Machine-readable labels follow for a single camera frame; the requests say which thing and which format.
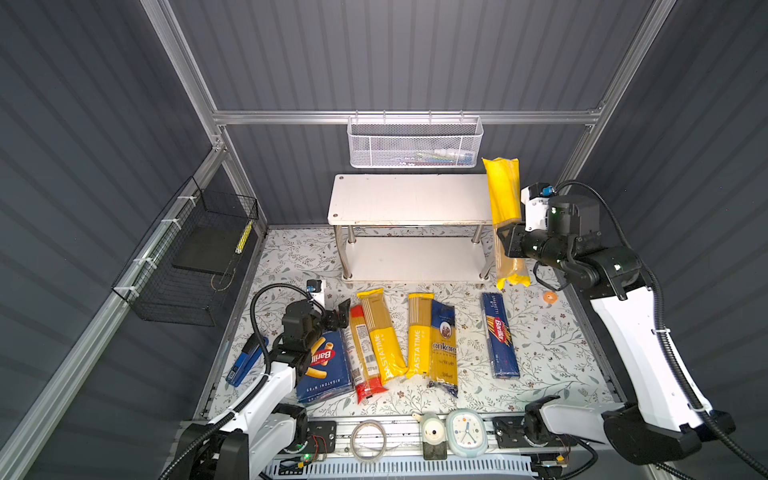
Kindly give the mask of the yellow spaghetti bag with barcode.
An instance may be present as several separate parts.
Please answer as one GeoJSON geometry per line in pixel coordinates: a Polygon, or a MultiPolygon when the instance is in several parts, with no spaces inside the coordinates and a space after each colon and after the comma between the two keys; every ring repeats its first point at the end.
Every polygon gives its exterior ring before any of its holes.
{"type": "Polygon", "coordinates": [[[492,225],[494,229],[494,260],[496,269],[496,286],[503,290],[510,286],[531,285],[526,261],[519,255],[508,257],[497,233],[502,227],[515,226],[522,221],[520,202],[520,171],[518,159],[496,158],[483,159],[485,167],[492,225]]]}

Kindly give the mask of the dark blue spaghetti bag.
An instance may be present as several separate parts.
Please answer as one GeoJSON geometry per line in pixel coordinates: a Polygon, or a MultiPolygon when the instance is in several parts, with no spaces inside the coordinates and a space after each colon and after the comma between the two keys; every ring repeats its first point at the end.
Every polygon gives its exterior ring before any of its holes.
{"type": "Polygon", "coordinates": [[[458,397],[455,308],[433,300],[430,323],[430,384],[458,397]]]}

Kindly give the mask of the blue Barilla spaghetti box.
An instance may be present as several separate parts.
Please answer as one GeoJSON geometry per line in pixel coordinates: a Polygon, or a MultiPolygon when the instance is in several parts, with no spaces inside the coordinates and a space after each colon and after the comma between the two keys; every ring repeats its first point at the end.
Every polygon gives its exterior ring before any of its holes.
{"type": "Polygon", "coordinates": [[[520,371],[501,293],[481,294],[492,376],[519,378],[520,371]]]}

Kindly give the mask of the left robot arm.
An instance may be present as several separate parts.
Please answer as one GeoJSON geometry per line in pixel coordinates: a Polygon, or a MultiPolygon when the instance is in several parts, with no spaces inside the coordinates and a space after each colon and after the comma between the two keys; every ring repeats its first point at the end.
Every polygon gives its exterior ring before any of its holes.
{"type": "Polygon", "coordinates": [[[285,403],[299,380],[309,374],[312,356],[324,333],[349,326],[351,300],[327,309],[313,289],[272,283],[259,289],[249,304],[249,320],[264,370],[225,411],[206,424],[192,424],[181,435],[174,459],[161,479],[264,479],[264,469],[285,448],[306,441],[306,409],[285,403]],[[258,300],[274,289],[300,295],[282,317],[283,333],[265,343],[256,314],[258,300]]]}

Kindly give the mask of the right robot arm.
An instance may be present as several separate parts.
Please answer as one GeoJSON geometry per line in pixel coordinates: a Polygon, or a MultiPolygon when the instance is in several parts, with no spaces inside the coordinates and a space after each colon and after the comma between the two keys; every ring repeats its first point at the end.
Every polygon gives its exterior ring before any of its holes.
{"type": "Polygon", "coordinates": [[[525,189],[505,181],[489,186],[492,224],[505,257],[528,258],[562,273],[585,295],[604,325],[626,371],[627,400],[577,407],[545,396],[526,406],[523,428],[534,446],[569,437],[585,449],[610,445],[635,465],[673,473],[671,462],[718,440],[742,462],[766,476],[767,468],[731,439],[731,416],[714,409],[688,372],[664,322],[661,284],[630,246],[601,244],[600,214],[610,209],[590,188],[565,195],[563,186],[537,183],[525,189]]]}

